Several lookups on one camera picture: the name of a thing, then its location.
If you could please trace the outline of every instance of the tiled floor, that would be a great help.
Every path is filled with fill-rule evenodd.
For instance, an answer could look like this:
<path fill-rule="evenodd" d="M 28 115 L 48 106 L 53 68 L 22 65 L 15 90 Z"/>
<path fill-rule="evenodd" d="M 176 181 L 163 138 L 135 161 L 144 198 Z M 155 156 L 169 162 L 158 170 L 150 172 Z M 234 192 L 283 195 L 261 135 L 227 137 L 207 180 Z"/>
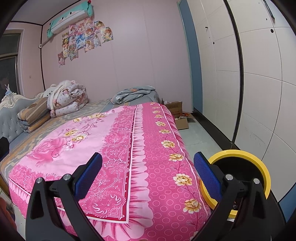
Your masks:
<path fill-rule="evenodd" d="M 206 130 L 197 122 L 196 119 L 188 119 L 189 129 L 180 130 L 180 134 L 186 145 L 186 149 L 193 161 L 193 156 L 196 152 L 201 151 L 204 156 L 209 159 L 212 155 L 221 151 L 221 148 L 213 140 L 213 138 L 206 132 Z M 12 206 L 12 210 L 15 214 L 15 222 L 17 225 L 17 231 L 25 238 L 25 218 L 22 216 L 20 211 L 15 205 L 9 201 L 6 195 L 1 192 L 0 196 Z"/>
<path fill-rule="evenodd" d="M 180 130 L 183 142 L 193 161 L 196 152 L 201 151 L 209 159 L 221 148 L 196 119 L 188 119 L 189 129 Z"/>

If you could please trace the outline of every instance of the upholstered headboard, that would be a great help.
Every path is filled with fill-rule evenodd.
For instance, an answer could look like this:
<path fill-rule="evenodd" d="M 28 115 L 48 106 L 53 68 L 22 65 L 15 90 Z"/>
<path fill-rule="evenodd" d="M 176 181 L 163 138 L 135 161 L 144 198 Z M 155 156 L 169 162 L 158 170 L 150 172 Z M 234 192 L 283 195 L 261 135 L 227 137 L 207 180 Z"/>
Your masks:
<path fill-rule="evenodd" d="M 0 103 L 0 138 L 5 137 L 11 143 L 23 132 L 17 122 L 17 114 L 35 101 L 36 99 L 17 95 L 7 88 L 6 95 Z"/>

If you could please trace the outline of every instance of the black circular object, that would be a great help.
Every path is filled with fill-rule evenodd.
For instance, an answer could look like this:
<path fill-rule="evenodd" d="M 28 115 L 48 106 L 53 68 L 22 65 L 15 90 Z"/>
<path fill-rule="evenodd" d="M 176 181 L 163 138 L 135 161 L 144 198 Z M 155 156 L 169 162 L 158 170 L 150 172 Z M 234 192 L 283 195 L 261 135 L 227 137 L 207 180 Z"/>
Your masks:
<path fill-rule="evenodd" d="M 240 157 L 225 157 L 214 163 L 224 174 L 231 174 L 237 180 L 252 181 L 253 178 L 258 178 L 264 187 L 264 179 L 260 170 L 246 159 Z"/>

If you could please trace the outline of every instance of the screw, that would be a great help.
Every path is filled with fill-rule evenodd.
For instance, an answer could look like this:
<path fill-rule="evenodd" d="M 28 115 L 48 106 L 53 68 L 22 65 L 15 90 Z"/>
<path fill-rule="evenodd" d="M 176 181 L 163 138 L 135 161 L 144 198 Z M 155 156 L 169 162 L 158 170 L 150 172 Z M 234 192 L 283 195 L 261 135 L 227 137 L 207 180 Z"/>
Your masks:
<path fill-rule="evenodd" d="M 39 177 L 39 178 L 36 179 L 36 182 L 37 183 L 41 183 L 42 182 L 42 179 L 43 179 L 42 177 Z"/>
<path fill-rule="evenodd" d="M 63 176 L 63 179 L 64 179 L 65 181 L 68 181 L 70 178 L 71 178 L 71 175 L 70 175 L 70 174 L 65 174 L 65 175 Z"/>
<path fill-rule="evenodd" d="M 255 184 L 259 184 L 259 183 L 260 183 L 260 181 L 259 181 L 258 178 L 254 178 L 253 182 L 254 182 Z"/>
<path fill-rule="evenodd" d="M 226 174 L 225 177 L 228 181 L 231 181 L 233 179 L 233 176 L 231 174 Z"/>

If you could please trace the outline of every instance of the floral bedspread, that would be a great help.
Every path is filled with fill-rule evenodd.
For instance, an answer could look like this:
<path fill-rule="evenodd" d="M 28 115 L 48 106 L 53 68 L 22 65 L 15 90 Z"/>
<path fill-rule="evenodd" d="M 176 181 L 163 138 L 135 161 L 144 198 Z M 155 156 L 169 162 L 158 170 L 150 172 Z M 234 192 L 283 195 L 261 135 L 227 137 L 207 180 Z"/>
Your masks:
<path fill-rule="evenodd" d="M 189 241 L 210 209 L 199 177 L 165 106 L 121 106 L 52 131 L 9 175 L 12 201 L 26 216 L 34 181 L 60 179 L 99 152 L 103 167 L 79 201 L 105 240 Z M 67 231 L 75 234 L 59 198 Z"/>

